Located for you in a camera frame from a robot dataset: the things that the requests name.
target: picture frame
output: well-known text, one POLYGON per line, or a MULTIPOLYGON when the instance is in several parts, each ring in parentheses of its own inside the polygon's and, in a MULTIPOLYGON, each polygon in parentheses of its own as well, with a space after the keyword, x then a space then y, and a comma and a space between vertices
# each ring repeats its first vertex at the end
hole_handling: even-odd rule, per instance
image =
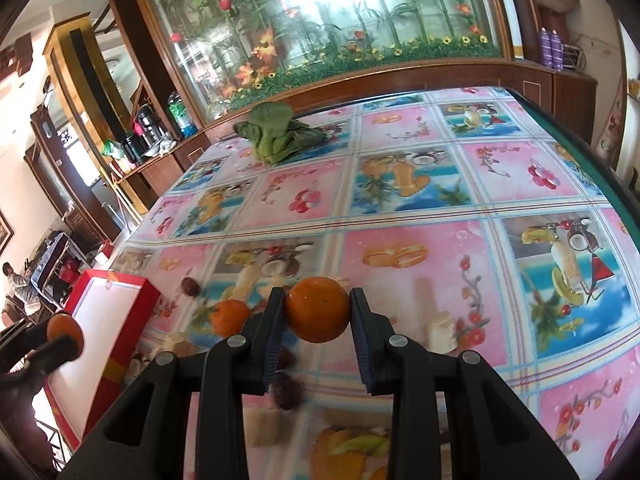
POLYGON ((4 215, 0 212, 0 254, 2 254, 2 251, 4 251, 4 248, 13 236, 14 230, 9 227, 6 218, 4 218, 4 215))

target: silver bolt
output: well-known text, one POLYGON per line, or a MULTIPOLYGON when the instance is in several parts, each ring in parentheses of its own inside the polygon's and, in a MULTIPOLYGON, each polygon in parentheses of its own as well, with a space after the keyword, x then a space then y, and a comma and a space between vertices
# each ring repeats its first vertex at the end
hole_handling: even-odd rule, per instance
POLYGON ((158 357, 156 357, 156 363, 160 366, 164 366, 169 364, 174 360, 174 355, 171 352, 160 352, 158 357))
POLYGON ((246 338, 240 334, 233 335, 226 340, 226 344, 231 346, 231 348, 238 348, 239 346, 242 346, 244 343, 246 343, 246 338))
POLYGON ((462 354, 462 360, 468 365, 477 365, 480 362, 480 354, 467 350, 462 354))
POLYGON ((390 338, 389 338, 389 344, 391 346, 395 346, 396 348, 400 348, 402 346, 407 346, 409 344, 409 341, 407 338, 405 338, 403 335, 400 334, 393 334, 390 338))

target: person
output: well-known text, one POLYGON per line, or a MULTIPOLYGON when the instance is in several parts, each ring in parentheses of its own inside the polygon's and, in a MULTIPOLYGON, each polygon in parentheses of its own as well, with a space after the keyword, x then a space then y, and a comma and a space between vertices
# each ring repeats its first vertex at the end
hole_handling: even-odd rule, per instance
POLYGON ((27 316, 35 314, 40 309, 38 291, 31 285, 28 278, 14 272, 14 268, 7 262, 2 265, 2 272, 9 281, 9 286, 16 297, 24 303, 27 316))

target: window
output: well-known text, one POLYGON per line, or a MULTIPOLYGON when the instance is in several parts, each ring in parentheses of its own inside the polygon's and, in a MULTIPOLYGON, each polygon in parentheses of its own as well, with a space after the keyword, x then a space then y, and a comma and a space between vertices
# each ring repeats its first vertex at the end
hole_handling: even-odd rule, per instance
POLYGON ((78 170, 84 183, 87 184, 88 187, 93 186, 100 180, 100 173, 84 149, 82 142, 79 141, 76 130, 70 123, 67 123, 58 130, 58 136, 62 140, 66 154, 69 156, 76 170, 78 170))

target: yellow wooden column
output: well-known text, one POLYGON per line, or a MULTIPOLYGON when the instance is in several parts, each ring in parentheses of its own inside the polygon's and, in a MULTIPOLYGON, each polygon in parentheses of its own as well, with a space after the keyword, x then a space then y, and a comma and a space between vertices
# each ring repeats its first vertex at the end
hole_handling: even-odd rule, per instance
MULTIPOLYGON (((130 113, 109 74, 88 14, 81 14, 54 25, 43 54, 49 67, 51 83, 58 93, 66 118, 75 128, 79 140, 96 168, 111 186, 112 171, 109 167, 111 157, 103 156, 101 152, 105 140, 116 139, 100 111, 76 56, 70 34, 72 30, 77 29, 82 32, 95 73, 116 116, 124 129, 129 129, 130 113)), ((140 214, 146 213, 158 198, 139 175, 130 176, 120 184, 120 187, 140 214)))

